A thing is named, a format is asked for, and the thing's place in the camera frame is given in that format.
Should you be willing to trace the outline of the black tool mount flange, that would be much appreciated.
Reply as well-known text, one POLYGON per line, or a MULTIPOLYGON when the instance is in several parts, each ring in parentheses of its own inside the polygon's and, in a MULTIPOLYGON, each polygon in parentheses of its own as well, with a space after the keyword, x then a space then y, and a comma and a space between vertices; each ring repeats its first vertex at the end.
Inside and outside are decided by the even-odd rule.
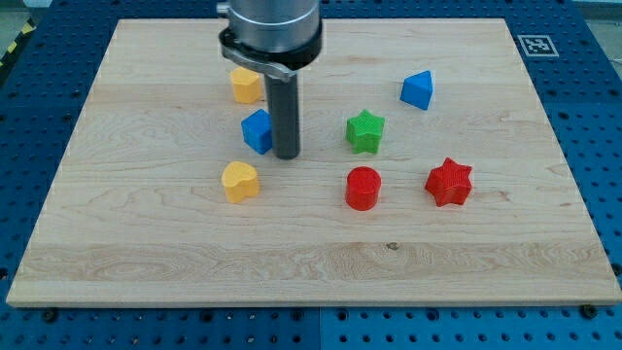
POLYGON ((311 64, 323 47, 323 23, 304 45, 286 52, 265 52, 243 44, 236 34, 226 27, 219 33, 222 56, 254 72, 289 82, 297 70, 311 64))

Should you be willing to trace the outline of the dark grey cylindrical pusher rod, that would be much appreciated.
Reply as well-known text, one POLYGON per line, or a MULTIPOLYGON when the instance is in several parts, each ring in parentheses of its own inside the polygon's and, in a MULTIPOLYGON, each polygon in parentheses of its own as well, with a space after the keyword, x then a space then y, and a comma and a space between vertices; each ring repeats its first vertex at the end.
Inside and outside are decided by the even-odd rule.
POLYGON ((279 159, 296 158, 300 152, 297 74, 287 82, 268 75, 264 80, 273 153, 279 159))

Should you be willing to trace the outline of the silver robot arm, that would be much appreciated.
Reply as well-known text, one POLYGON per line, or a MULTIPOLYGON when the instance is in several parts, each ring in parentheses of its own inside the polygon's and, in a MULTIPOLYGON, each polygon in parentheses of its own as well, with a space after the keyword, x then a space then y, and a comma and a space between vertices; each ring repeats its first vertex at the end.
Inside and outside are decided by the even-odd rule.
POLYGON ((318 0, 230 0, 219 34, 223 57, 264 76, 272 150, 279 159, 300 153, 297 73, 323 47, 318 0))

